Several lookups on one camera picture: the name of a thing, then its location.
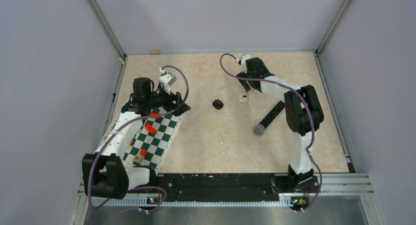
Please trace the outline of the cream earbud charging case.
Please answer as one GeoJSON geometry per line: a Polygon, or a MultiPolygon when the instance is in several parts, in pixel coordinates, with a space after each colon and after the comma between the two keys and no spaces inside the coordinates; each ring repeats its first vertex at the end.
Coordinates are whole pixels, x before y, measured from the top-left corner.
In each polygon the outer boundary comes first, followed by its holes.
{"type": "Polygon", "coordinates": [[[248,98],[248,94],[247,93],[240,93],[239,94],[239,101],[241,103],[247,103],[248,100],[249,100],[249,98],[248,98]]]}

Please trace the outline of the black earbud charging case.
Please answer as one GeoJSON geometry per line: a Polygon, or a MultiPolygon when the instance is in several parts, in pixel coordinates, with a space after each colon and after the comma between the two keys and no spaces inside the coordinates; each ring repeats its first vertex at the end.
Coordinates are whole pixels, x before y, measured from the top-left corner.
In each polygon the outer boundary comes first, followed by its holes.
{"type": "Polygon", "coordinates": [[[220,110],[220,109],[222,109],[222,108],[224,107],[224,104],[223,104],[223,102],[222,102],[221,100],[216,99],[216,100],[214,100],[214,101],[212,102],[212,106],[213,106],[215,109],[220,110]]]}

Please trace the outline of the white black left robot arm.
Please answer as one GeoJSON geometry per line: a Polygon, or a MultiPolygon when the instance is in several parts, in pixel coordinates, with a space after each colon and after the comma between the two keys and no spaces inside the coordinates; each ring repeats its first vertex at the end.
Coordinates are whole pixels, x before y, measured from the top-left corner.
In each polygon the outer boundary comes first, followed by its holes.
{"type": "Polygon", "coordinates": [[[190,110],[181,94],[172,92],[175,81],[170,73],[158,84],[145,77],[133,81],[133,92],[108,135],[82,159],[86,195],[122,199],[138,186],[155,190],[156,174],[190,110]]]}

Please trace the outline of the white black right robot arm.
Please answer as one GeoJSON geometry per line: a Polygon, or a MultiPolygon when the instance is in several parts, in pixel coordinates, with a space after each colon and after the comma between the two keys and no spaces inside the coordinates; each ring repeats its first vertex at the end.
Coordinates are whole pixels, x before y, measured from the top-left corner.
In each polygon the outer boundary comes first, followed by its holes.
{"type": "Polygon", "coordinates": [[[294,153],[288,167],[289,188],[302,191],[313,177],[310,152],[315,133],[324,120],[316,89],[312,85],[298,86],[277,78],[258,57],[246,54],[236,62],[242,67],[237,75],[246,91],[267,93],[285,105],[286,122],[294,133],[294,153]]]}

